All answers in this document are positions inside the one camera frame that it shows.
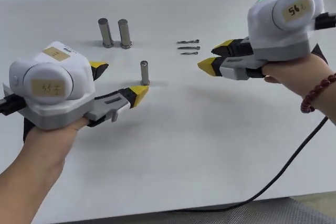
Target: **floor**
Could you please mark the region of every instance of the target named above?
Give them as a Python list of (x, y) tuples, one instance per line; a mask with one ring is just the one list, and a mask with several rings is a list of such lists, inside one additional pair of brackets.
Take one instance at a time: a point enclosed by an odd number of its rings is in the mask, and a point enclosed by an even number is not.
[(293, 197), (293, 199), (304, 203), (330, 217), (336, 218), (336, 191), (323, 194)]

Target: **forearm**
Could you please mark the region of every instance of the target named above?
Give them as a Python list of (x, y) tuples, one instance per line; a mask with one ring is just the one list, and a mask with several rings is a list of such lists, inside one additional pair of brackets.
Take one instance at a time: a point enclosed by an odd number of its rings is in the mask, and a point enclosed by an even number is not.
[(0, 175), (0, 223), (31, 223), (62, 167), (41, 170), (19, 155)]
[(336, 125), (336, 83), (326, 88), (312, 105)]

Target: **finger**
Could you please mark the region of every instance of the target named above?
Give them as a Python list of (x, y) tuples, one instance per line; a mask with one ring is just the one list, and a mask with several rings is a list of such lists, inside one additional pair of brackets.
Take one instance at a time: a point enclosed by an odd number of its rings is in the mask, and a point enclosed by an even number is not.
[(86, 118), (80, 118), (77, 121), (75, 121), (74, 123), (72, 123), (70, 126), (71, 128), (75, 129), (76, 131), (80, 130), (81, 128), (83, 128), (84, 126), (89, 124), (89, 120)]
[(264, 80), (268, 83), (277, 83), (277, 84), (280, 83), (277, 79), (275, 79), (274, 77), (271, 77), (271, 76), (266, 76), (264, 78)]

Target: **drill bit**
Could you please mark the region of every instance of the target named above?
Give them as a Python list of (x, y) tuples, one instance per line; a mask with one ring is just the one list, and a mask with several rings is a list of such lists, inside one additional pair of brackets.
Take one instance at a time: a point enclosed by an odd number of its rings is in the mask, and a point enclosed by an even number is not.
[(190, 49), (190, 50), (200, 50), (200, 46), (197, 47), (178, 47), (178, 49)]
[(182, 52), (182, 55), (198, 55), (198, 52)]
[(182, 41), (176, 42), (176, 44), (189, 44), (189, 43), (198, 44), (198, 43), (200, 43), (200, 40), (199, 39), (196, 39), (196, 40), (182, 40)]

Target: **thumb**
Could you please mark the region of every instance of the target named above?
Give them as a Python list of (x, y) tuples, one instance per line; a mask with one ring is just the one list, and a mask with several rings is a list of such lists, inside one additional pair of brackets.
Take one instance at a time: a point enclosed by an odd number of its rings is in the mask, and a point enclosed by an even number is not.
[(86, 118), (80, 118), (77, 121), (73, 122), (70, 127), (73, 128), (74, 130), (78, 131), (84, 126), (89, 124), (89, 120)]

